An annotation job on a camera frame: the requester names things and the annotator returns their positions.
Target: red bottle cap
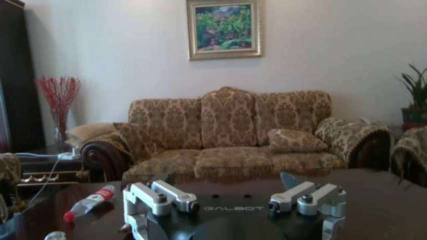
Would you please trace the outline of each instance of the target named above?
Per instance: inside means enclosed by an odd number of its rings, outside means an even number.
[[[65,221],[67,223],[71,223],[73,221],[75,221],[75,213],[73,211],[66,212]]]

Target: plastic water bottle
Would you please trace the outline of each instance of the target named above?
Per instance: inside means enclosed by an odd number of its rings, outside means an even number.
[[[115,196],[115,186],[107,185],[101,190],[98,190],[93,195],[87,198],[82,199],[75,203],[71,210],[66,212],[63,218],[67,223],[75,221],[77,217],[83,216],[87,214],[89,211],[93,210],[95,206],[101,203],[109,201]]]

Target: painting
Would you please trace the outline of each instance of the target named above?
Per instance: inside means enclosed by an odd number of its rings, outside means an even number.
[[[190,60],[261,57],[261,0],[187,0]]]

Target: white wall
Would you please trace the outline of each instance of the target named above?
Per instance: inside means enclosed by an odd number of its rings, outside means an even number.
[[[395,75],[427,66],[426,0],[263,0],[263,58],[189,61],[185,0],[27,0],[37,76],[77,76],[70,127],[127,121],[139,98],[222,86],[330,92],[334,115],[402,123]],[[43,120],[53,143],[53,120]]]

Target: white cable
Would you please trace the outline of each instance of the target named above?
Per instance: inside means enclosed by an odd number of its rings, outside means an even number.
[[[42,191],[46,189],[46,187],[47,187],[47,185],[49,185],[50,178],[53,177],[53,173],[54,173],[54,171],[55,171],[57,165],[59,164],[59,162],[61,162],[61,160],[62,160],[63,157],[65,157],[65,155],[58,158],[58,160],[57,160],[57,162],[55,162],[55,164],[54,164],[53,170],[51,170],[51,172],[50,172],[50,174],[49,174],[46,183],[45,183],[43,187],[42,187],[42,189],[39,190],[39,192],[35,194],[35,196],[34,196],[33,199],[30,200],[29,206],[33,205],[34,200],[37,199],[37,197],[39,196],[39,194],[42,193]]]
[[[15,155],[22,158],[53,158],[59,156],[58,154],[35,154],[30,152],[19,152]]]

